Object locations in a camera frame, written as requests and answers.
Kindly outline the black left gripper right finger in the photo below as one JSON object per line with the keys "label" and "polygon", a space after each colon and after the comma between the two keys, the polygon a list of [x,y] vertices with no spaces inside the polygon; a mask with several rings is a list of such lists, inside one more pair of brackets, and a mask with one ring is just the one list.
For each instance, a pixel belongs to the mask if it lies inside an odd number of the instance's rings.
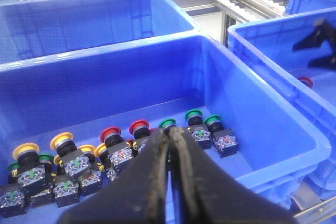
{"label": "black left gripper right finger", "polygon": [[297,223],[224,172],[182,127],[169,132],[176,223]]}

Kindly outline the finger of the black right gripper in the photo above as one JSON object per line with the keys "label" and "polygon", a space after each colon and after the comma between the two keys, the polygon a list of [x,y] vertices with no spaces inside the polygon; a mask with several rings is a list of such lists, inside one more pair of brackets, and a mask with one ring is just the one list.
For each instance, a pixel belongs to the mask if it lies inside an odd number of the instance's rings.
{"label": "finger of the black right gripper", "polygon": [[335,70],[335,55],[310,60],[308,62],[308,67],[326,68]]}
{"label": "finger of the black right gripper", "polygon": [[327,41],[332,50],[335,51],[335,27],[325,18],[317,19],[313,24],[314,30],[303,40],[294,44],[293,51],[319,48],[324,41]]}

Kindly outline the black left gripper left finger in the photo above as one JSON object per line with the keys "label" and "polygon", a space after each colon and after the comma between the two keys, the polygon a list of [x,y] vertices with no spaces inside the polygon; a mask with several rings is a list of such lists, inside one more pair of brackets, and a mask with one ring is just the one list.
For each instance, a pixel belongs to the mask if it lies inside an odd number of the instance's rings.
{"label": "black left gripper left finger", "polygon": [[168,138],[154,130],[140,154],[105,189],[59,223],[165,223]]}

